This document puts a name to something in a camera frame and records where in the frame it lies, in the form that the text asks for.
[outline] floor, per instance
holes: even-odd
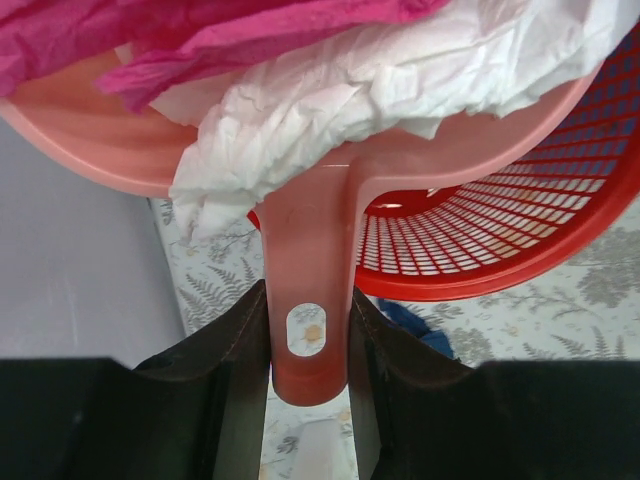
[[[179,242],[171,204],[153,200],[185,329],[193,333],[226,311],[264,273],[260,234],[248,221],[206,246]],[[461,360],[640,359],[640,200],[590,247],[546,274],[508,290],[469,300],[413,303],[429,326],[443,329]],[[290,348],[321,348],[323,319],[308,307],[298,312]],[[326,405],[295,408],[271,389],[268,397],[261,480],[291,478],[304,424],[335,419],[347,452],[336,478],[357,478],[347,392]]]

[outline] floral tile floor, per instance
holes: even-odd
[[[179,243],[171,204],[152,200],[187,333],[226,311],[263,276],[260,234],[248,221],[234,225],[209,245]],[[563,265],[525,284],[484,297],[409,308],[431,327],[444,330],[464,363],[489,359],[640,359],[640,200],[604,235]],[[322,346],[320,312],[296,317],[294,351]],[[347,392],[326,405],[295,408],[270,388],[261,480],[290,478],[302,426],[336,419],[357,478]]]

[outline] dustpan handle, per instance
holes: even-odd
[[[345,205],[348,167],[317,165],[256,208],[265,258],[274,387],[293,405],[324,403],[347,382],[347,332],[358,215]],[[304,303],[326,314],[326,343],[310,357],[287,343],[287,316]]]

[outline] oval hole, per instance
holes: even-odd
[[[311,357],[327,342],[327,313],[315,303],[302,303],[287,315],[287,345],[299,357]]]

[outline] gray wall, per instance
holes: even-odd
[[[145,198],[96,185],[0,123],[0,357],[115,357],[184,338]]]

